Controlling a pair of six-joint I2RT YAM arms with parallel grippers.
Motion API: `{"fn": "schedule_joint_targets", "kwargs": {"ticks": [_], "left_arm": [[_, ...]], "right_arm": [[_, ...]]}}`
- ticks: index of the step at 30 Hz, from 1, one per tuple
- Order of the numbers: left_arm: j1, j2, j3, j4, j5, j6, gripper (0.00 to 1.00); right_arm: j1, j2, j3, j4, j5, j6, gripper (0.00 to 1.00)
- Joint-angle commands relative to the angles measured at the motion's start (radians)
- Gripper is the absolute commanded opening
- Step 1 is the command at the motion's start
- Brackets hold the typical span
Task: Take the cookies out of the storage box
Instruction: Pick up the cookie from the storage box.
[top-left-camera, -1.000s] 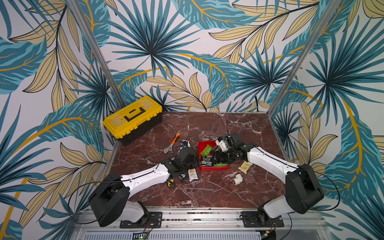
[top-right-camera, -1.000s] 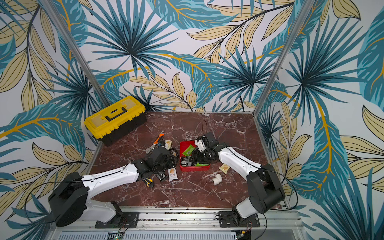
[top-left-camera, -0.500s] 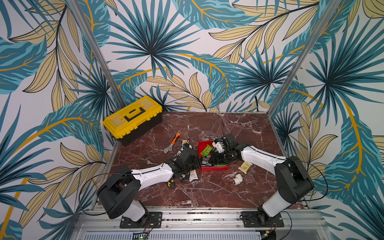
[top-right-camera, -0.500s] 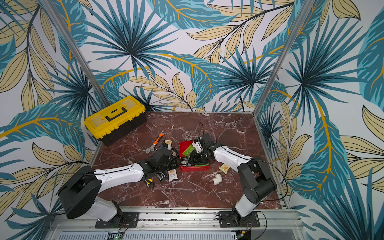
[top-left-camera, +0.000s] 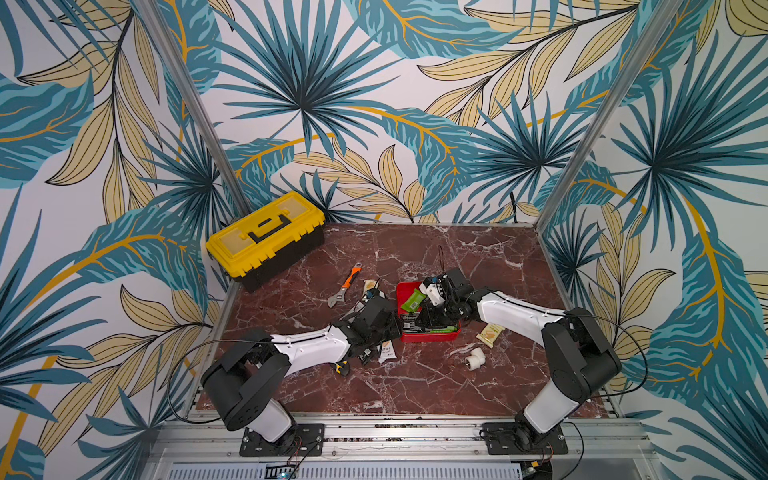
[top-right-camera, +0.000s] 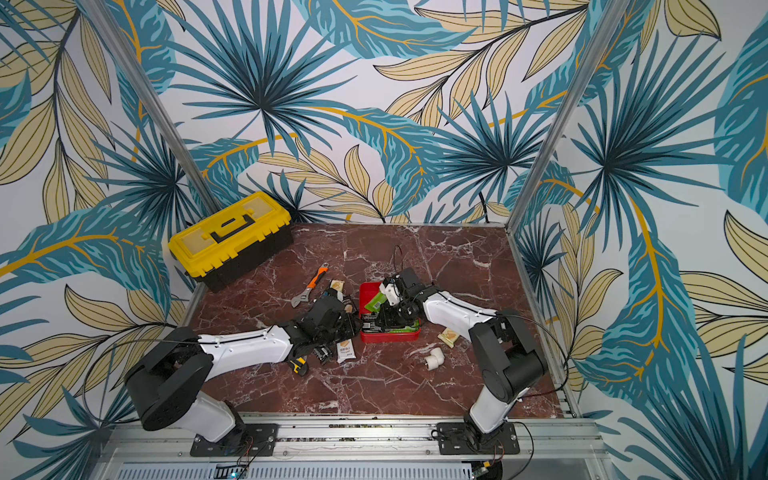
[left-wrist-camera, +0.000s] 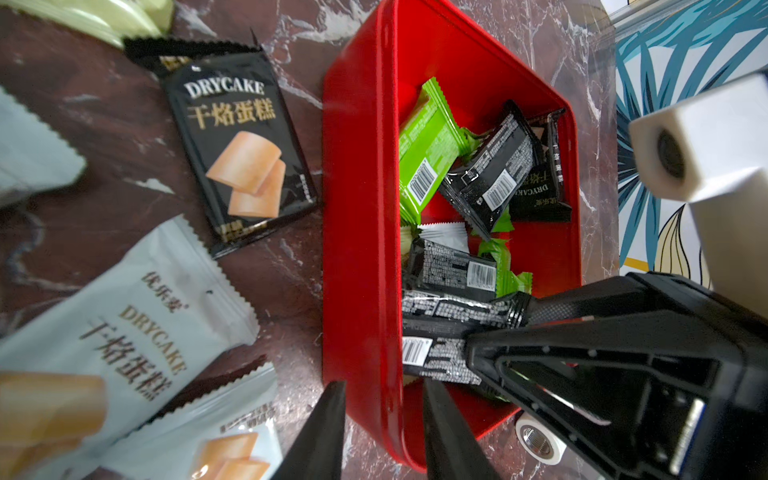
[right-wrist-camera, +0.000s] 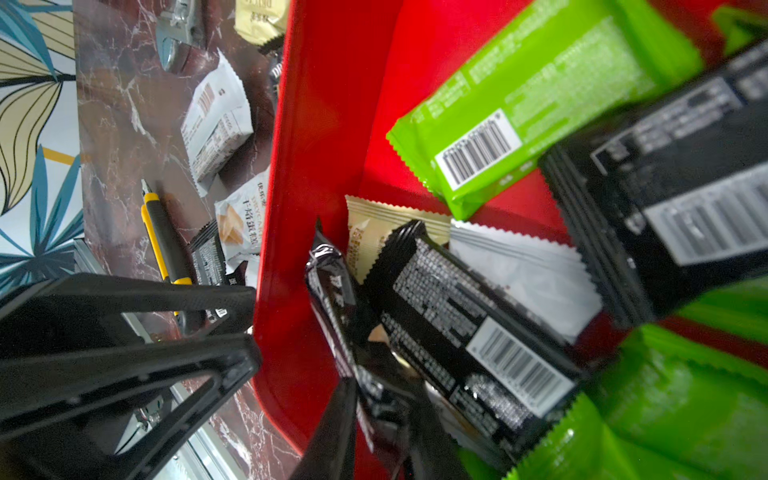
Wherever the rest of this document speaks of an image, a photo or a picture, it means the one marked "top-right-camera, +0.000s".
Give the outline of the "red storage box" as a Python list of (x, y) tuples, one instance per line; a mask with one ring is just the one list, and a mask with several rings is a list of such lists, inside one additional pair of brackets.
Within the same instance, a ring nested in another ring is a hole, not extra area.
[(366, 282), (359, 289), (359, 317), (363, 323), (360, 333), (361, 341), (365, 344), (382, 344), (417, 340), (421, 333), (421, 325), (418, 320), (408, 327), (388, 327), (376, 319), (377, 312), (372, 312), (367, 308), (367, 305), (379, 293), (379, 286), (379, 282)]

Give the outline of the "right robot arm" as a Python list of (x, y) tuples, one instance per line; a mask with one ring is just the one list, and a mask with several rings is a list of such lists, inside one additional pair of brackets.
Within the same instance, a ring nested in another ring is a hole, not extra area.
[(411, 268), (383, 280), (379, 291), (389, 312), (446, 327), (471, 343), (484, 386), (466, 423), (480, 437), (500, 431), (514, 404), (548, 373), (538, 341), (513, 310), (468, 303), (422, 283)]

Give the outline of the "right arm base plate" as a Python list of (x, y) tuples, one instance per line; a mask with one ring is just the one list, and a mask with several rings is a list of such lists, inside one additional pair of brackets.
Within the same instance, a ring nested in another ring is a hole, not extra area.
[(515, 428), (504, 422), (489, 433), (483, 433), (470, 422), (440, 422), (431, 431), (441, 455), (513, 455), (520, 453)]

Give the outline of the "black cookie packet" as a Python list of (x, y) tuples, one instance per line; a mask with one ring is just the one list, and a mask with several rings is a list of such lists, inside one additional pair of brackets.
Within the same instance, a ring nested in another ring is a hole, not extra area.
[(334, 358), (334, 354), (328, 346), (321, 345), (313, 349), (313, 352), (321, 365), (327, 364)]

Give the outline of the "white pipe elbow fitting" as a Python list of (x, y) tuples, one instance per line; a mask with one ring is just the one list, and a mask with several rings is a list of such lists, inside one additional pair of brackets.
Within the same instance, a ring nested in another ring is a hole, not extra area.
[(440, 348), (433, 348), (424, 358), (428, 371), (433, 371), (441, 367), (445, 362), (445, 355)]

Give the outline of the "cream square cookie packet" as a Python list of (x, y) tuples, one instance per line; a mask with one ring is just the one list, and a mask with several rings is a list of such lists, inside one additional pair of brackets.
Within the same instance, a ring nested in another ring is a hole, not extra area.
[(445, 328), (438, 335), (438, 339), (451, 349), (455, 347), (455, 344), (458, 342), (460, 338), (461, 336), (450, 328)]

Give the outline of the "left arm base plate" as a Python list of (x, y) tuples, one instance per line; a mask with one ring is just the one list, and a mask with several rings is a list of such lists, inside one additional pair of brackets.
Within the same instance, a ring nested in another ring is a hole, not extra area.
[(196, 435), (192, 457), (271, 457), (279, 425), (277, 423), (238, 424), (218, 442)]

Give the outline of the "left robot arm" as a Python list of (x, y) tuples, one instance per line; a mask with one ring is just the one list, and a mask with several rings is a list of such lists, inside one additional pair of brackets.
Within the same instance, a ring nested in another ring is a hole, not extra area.
[(287, 363), (300, 372), (311, 353), (325, 361), (359, 333), (357, 314), (350, 297), (328, 290), (304, 314), (260, 330), (211, 335), (179, 327), (129, 369), (124, 383), (144, 430), (174, 426), (218, 441), (239, 416), (204, 394), (207, 381), (261, 364)]

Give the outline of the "white drycake cookie packet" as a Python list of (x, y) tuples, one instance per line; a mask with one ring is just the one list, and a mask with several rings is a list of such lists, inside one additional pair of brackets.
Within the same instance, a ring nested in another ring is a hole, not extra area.
[(337, 362), (339, 364), (356, 358), (353, 341), (351, 339), (343, 340), (337, 345)]

